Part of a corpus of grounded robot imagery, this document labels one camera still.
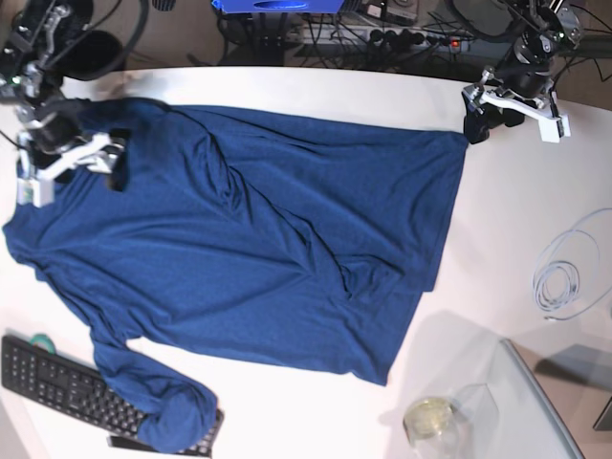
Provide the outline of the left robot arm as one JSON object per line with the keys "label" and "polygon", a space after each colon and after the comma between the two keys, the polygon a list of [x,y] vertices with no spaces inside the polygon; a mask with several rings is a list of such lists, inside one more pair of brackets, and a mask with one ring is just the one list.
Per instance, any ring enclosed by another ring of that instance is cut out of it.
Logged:
{"label": "left robot arm", "polygon": [[466,114],[463,133],[471,144],[487,140],[500,126],[516,127],[535,120],[544,142],[559,143],[571,136],[569,117],[557,105],[553,64],[557,56],[573,52],[582,31],[574,13],[565,23],[560,1],[507,1],[512,17],[503,33],[484,33],[471,24],[453,1],[446,8],[463,28],[482,41],[507,43],[508,51],[480,79],[462,90]]}

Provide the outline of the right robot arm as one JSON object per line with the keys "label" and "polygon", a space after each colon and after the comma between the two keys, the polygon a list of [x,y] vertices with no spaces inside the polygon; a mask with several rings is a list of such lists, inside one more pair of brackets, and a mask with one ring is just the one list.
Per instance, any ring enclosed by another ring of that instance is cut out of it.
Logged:
{"label": "right robot arm", "polygon": [[93,15],[91,1],[29,1],[1,43],[1,102],[22,124],[12,142],[27,188],[67,184],[80,166],[105,176],[112,190],[126,187],[128,132],[110,131],[89,152],[94,137],[77,121],[89,103],[61,91],[67,77],[85,80],[124,67],[121,43],[96,30]]}

